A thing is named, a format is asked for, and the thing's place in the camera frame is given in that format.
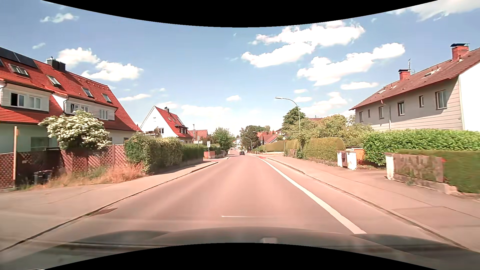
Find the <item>asphalt road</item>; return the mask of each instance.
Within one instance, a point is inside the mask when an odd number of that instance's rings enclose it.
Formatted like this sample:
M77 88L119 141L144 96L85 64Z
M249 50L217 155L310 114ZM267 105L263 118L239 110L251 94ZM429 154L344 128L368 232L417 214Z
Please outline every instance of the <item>asphalt road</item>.
M103 214L37 238L65 243L125 230L271 226L333 233L387 233L442 242L275 161L238 155L122 200ZM19 246L12 256L21 250Z

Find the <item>gray house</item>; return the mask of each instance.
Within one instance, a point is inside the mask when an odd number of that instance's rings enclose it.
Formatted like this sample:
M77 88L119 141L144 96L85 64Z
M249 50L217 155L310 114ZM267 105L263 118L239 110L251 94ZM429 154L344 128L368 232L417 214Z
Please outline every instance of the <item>gray house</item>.
M480 131L480 49L451 45L452 58L384 86L350 110L377 131L437 128Z

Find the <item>curb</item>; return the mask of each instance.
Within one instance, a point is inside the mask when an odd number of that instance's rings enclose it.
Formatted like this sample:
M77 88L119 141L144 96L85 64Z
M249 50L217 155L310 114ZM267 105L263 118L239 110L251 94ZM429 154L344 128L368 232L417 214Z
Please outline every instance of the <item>curb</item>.
M452 240L452 239L449 239L449 238L441 235L439 231L435 230L434 228L432 228L432 227L430 227L430 226L428 226L428 225L425 225L425 224L420 223L420 222L418 222L418 221L416 221L416 220L414 220L414 219L411 219L411 218L409 218L409 217L407 217L407 216L404 216L404 215L402 215L402 214L400 214L400 213L397 213L396 211L383 208L383 207L379 206L378 204L375 204L374 202L371 202L371 201L366 200L366 199L364 199L364 198L358 197L358 196L355 195L355 194L352 194L352 193L350 193L350 192L348 192L348 191L345 191L345 190L343 190L343 189L341 189L341 188L338 188L338 187L336 187L336 186L334 186L334 185L331 185L331 184L326 183L326 182L324 182L324 181L322 181L322 180L320 180L320 179L317 179L317 178L315 178L315 177L313 177L313 176L310 176L310 175L304 173L303 171L301 171L301 170L299 170L299 169L297 169L297 168L294 168L294 167L292 167L292 166L290 166L290 165L287 165L287 164L285 164L285 163L283 163L283 162L280 162L280 161L278 161L278 160L274 160L274 159L271 159L271 158L267 158L267 159L276 161L276 162L278 162L278 163L280 163L280 164L282 164L282 165L284 165L284 166L286 166L286 167L289 167L289 168L291 168L291 169L293 169L293 170L295 170L295 171L297 171L297 172L300 172L300 173L302 173L302 174L305 174L306 176L308 176L308 177L310 177L310 178L313 178L313 179L315 179L315 180L317 180L317 181L319 181L319 182L321 182L321 183L323 183L323 184L325 184L325 185L327 185L327 186L329 186L329 187L331 187L331 188L333 188L333 189L335 189L335 190L338 190L338 191L341 191L341 192L343 192L343 193L349 194L350 196L352 196L352 197L354 197L354 198L356 198L356 199L358 199L358 200L361 200L361 201L363 201L363 202L366 202L366 203L368 203L368 204L370 204L370 205L372 205L372 206L374 206L374 207L376 207L376 208L379 208L379 209L381 209L381 210L383 210L383 211L386 211L386 212L388 212L389 214L394 215L394 216L396 216L396 217L398 217L398 218L401 218L401 219L403 219L404 221L407 221L408 223L410 223L410 224L412 224L412 225L415 225L415 226L417 226L417 227L419 227L419 228L421 228L421 229L423 229L423 230L425 230L425 231L428 231L429 233L432 233L432 234L434 234L435 236L437 236L437 237L439 237L439 238L442 238L443 240L448 241L448 242L450 242L450 243L452 243L452 244L454 244L454 245L456 245L456 246L459 246L459 247L461 247L461 248L465 248L465 249L470 250L468 247L466 247L466 246L464 246L464 245L462 245L462 244L460 244L460 243L458 243L458 242L456 242L456 241L454 241L454 240Z
M2 188L2 189L0 189L0 194L9 193L9 192L12 192L12 191L16 191L16 189L14 187Z
M201 169L210 167L210 166L212 166L212 165L214 165L214 164L217 164L217 163L218 163L218 161L215 161L215 162L213 162L212 164L209 164L209 165L207 165L207 166L204 166L204 167L195 169L195 170L193 170L193 171L191 171L191 172L189 172L189 173L186 173L186 174L184 174L184 175L175 177L175 178L170 179L170 180L168 180L168 181L165 181L165 182L163 182L163 183L156 184L156 185L151 186L151 187L149 187L149 188L147 188L147 189L144 189L144 190L142 190L142 191L139 191L139 192L137 192L137 193L135 193L135 194L129 195L129 196L125 197L125 198L122 198L122 199L120 199L120 200L114 201L114 202L109 203L109 204L107 204L107 205L105 205L105 206L102 206L102 207L100 207L100 208L98 208L98 209L96 209L96 210L90 211L90 212L88 212L88 213L86 213L86 214L84 214L84 215L81 215L81 216L76 217L76 218L74 218L74 219L71 219L71 220L69 220L69 221L65 221L65 222L63 222L62 224L56 225L56 226L54 226L54 227L51 227L51 228L49 228L49 229L47 229L47 230L45 230L45 231L42 231L42 232L40 232L40 233L35 234L34 236L28 237L28 238L26 238L26 239L24 239L24 240L22 240L22 241L19 241L19 242L13 244L13 245L10 245L10 246L8 246L8 247L6 247L6 248L3 248L3 249L0 250L0 252L3 252L3 251L5 251L5 250L8 250L8 249L10 249L10 248L12 248L12 247L15 247L15 246L19 245L19 244L25 243L25 242L27 242L27 241L29 241L29 240L35 239L35 238L37 238L37 237L39 237L39 236L41 236L41 235L43 235L43 234L45 234L45 233L51 232L51 231L53 231L53 230L55 230L55 229L57 229L57 228L65 225L65 224L68 224L68 223L70 223L70 222L77 221L77 220L79 220L79 219L81 219L81 218L84 218L84 217L88 217L88 216L90 216L90 215L92 215L92 214L95 214L95 213L99 212L99 211L102 210L103 208L109 207L110 205L115 204L115 203L118 203L118 202L120 202L120 201L122 201L122 200L124 200L124 199L130 198L130 197L135 196L135 195L137 195L137 194L139 194L139 193L142 193L142 192L144 192L144 191L147 191L147 190L149 190L149 189L152 189L152 188L154 188L154 187L157 187L157 186L159 186L159 185L161 185L161 184L168 183L168 182L170 182L170 181L173 181L173 180L175 180L175 179L178 179L178 178L180 178L180 177L183 177L183 176L185 176L185 175L188 175L188 174L190 174L190 173L192 173L192 172L196 172L196 171L198 171L198 170L201 170Z

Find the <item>trash bin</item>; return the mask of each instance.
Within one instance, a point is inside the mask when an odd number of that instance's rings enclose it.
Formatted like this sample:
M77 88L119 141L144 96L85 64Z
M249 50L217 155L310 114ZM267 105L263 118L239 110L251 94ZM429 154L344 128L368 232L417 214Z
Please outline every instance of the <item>trash bin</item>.
M34 184L45 184L50 180L52 170L38 171L33 174Z

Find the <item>sidewalk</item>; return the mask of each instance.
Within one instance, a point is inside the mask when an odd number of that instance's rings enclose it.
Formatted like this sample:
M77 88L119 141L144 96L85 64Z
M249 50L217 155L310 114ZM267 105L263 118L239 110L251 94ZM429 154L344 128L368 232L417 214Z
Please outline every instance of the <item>sidewalk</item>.
M0 252L20 241L216 163L204 162L119 184L93 184L0 194Z
M262 155L268 155L268 156L278 156L278 155L281 155L281 156L283 156L283 152L266 152L266 153L263 153Z
M231 157L231 155L229 154L226 157L222 157L222 158L219 158L219 159L206 159L206 158L204 158L204 161L212 161L212 162L223 161L223 160L228 160L230 157Z
M284 156L263 156L375 205L445 240L480 252L480 203L385 178L385 170L348 170Z

